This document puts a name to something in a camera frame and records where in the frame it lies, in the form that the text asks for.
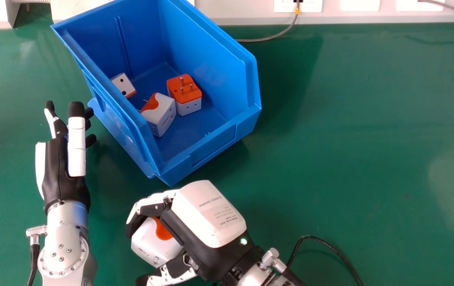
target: black fingertip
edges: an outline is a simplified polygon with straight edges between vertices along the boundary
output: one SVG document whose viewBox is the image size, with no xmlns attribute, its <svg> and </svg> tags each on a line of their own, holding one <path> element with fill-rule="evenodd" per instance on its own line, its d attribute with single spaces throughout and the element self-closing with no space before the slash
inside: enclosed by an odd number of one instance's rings
<svg viewBox="0 0 454 286">
<path fill-rule="evenodd" d="M 73 101 L 68 106 L 68 116 L 69 117 L 84 117 L 85 110 L 84 104 L 80 101 Z"/>
<path fill-rule="evenodd" d="M 86 149 L 91 147 L 91 145 L 93 145 L 94 143 L 96 143 L 96 135 L 91 134 L 85 138 L 85 148 Z"/>
<path fill-rule="evenodd" d="M 56 116 L 56 109 L 54 108 L 54 103 L 52 102 L 52 100 L 47 100 L 47 102 L 45 103 L 45 109 L 48 109 L 52 116 Z"/>
<path fill-rule="evenodd" d="M 94 115 L 95 115 L 95 112 L 93 111 L 92 108 L 88 107 L 85 109 L 84 118 L 86 120 L 91 119 L 91 117 L 93 117 Z"/>
</svg>

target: green table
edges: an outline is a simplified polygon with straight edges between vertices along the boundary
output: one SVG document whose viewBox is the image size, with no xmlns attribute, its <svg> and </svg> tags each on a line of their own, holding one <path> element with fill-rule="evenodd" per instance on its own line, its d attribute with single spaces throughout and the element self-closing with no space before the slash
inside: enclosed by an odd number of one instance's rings
<svg viewBox="0 0 454 286">
<path fill-rule="evenodd" d="M 34 144 L 49 138 L 44 102 L 66 117 L 69 101 L 90 98 L 48 27 L 49 9 L 34 7 L 0 31 L 0 286 L 25 284 L 25 229 L 46 222 L 34 175 Z M 454 24 L 300 26 L 246 47 L 259 65 L 256 129 L 180 186 L 211 180 L 256 242 L 285 260 L 313 234 L 341 248 L 368 286 L 454 285 Z M 96 285 L 133 285 L 151 267 L 130 250 L 125 220 L 136 200 L 166 186 L 92 122 Z M 309 286 L 355 285 L 323 246 L 301 249 L 293 269 Z"/>
</svg>

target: wall outlet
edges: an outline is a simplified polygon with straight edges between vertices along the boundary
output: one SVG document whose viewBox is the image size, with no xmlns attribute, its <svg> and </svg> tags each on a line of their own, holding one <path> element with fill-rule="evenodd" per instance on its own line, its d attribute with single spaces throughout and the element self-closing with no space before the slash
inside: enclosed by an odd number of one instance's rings
<svg viewBox="0 0 454 286">
<path fill-rule="evenodd" d="M 340 0 L 343 12 L 378 12 L 381 0 Z"/>
<path fill-rule="evenodd" d="M 432 3 L 418 2 L 417 0 L 397 0 L 396 11 L 398 12 L 441 12 L 443 6 Z"/>
<path fill-rule="evenodd" d="M 301 12 L 321 12 L 323 0 L 301 0 L 299 9 Z M 274 0 L 274 12 L 289 13 L 296 10 L 294 0 Z"/>
</svg>

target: robotic hand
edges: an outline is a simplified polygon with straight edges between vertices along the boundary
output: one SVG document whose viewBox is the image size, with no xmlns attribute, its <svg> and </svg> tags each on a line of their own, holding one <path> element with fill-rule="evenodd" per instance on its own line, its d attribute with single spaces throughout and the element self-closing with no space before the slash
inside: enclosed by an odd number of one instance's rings
<svg viewBox="0 0 454 286">
<path fill-rule="evenodd" d="M 31 248 L 33 284 L 36 268 L 43 286 L 92 286 L 97 265 L 89 250 L 87 213 L 91 206 L 85 186 L 85 150 L 96 142 L 96 136 L 85 137 L 91 126 L 91 108 L 81 102 L 69 104 L 68 126 L 56 116 L 54 104 L 47 101 L 44 109 L 52 139 L 36 144 L 36 182 L 45 203 L 46 226 L 26 230 Z M 46 235 L 40 253 L 39 238 Z"/>
<path fill-rule="evenodd" d="M 168 286 L 196 276 L 222 286 L 305 286 L 276 249 L 264 252 L 254 244 L 243 216 L 210 181 L 141 199 L 126 224 L 132 250 L 156 267 L 136 286 Z"/>
</svg>

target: black and white robotic hand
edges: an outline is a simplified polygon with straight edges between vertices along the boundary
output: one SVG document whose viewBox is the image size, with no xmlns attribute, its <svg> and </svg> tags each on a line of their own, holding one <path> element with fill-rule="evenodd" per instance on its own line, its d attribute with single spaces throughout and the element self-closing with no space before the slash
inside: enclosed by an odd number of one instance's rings
<svg viewBox="0 0 454 286">
<path fill-rule="evenodd" d="M 136 286 L 168 286 L 196 276 L 222 286 L 305 285 L 276 249 L 254 244 L 243 216 L 210 181 L 139 200 L 126 224 L 132 250 L 156 267 Z"/>
<path fill-rule="evenodd" d="M 36 144 L 36 182 L 44 201 L 47 225 L 26 230 L 31 248 L 33 284 L 37 269 L 43 286 L 92 286 L 97 265 L 89 250 L 87 214 L 91 206 L 85 185 L 85 150 L 96 136 L 85 136 L 93 110 L 81 102 L 69 104 L 68 126 L 56 116 L 54 104 L 44 109 L 52 139 Z M 40 252 L 40 236 L 45 247 Z"/>
</svg>

